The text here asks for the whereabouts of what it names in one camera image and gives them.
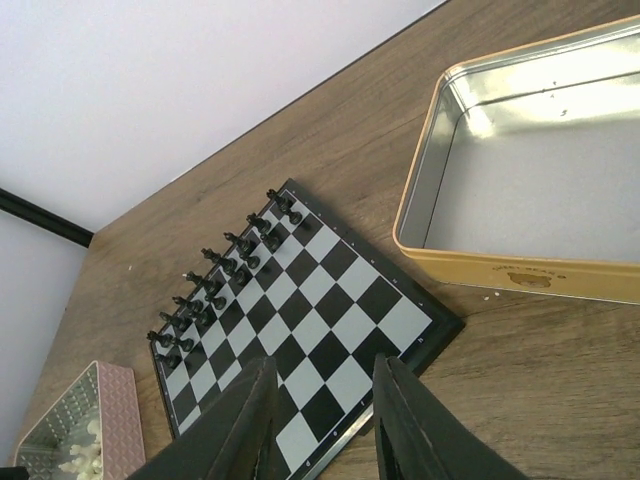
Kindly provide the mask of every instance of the wooden tabletop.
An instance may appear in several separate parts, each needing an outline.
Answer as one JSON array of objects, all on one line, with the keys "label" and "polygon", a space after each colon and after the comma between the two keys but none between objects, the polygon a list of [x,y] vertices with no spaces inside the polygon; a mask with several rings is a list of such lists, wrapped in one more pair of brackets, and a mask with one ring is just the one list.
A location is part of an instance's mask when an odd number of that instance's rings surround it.
[{"label": "wooden tabletop", "polygon": [[[23,425],[92,360],[132,367],[148,457],[170,441],[146,332],[203,246],[296,179],[461,315],[422,380],[535,478],[640,478],[640,307],[441,285],[391,239],[438,76],[474,57],[640,13],[640,0],[451,0],[100,231]],[[323,479],[377,479],[373,433]]]}]

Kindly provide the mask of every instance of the black strip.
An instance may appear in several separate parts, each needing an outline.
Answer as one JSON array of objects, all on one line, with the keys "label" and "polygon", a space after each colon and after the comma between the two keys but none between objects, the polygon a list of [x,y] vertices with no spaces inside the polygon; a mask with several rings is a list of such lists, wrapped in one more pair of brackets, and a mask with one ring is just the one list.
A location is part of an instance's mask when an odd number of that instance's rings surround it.
[{"label": "black strip", "polygon": [[83,247],[89,247],[93,233],[71,223],[44,208],[0,188],[0,210],[25,220],[33,225],[55,233]]}]

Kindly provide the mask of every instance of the white wall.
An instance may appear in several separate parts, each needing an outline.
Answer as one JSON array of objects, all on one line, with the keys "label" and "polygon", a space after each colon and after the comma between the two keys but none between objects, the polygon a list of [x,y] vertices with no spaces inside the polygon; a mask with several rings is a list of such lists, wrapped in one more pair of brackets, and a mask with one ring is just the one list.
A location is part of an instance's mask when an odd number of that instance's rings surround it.
[{"label": "white wall", "polygon": [[0,186],[97,230],[443,0],[6,0]]},{"label": "white wall", "polygon": [[0,466],[11,454],[85,253],[0,212]]}]

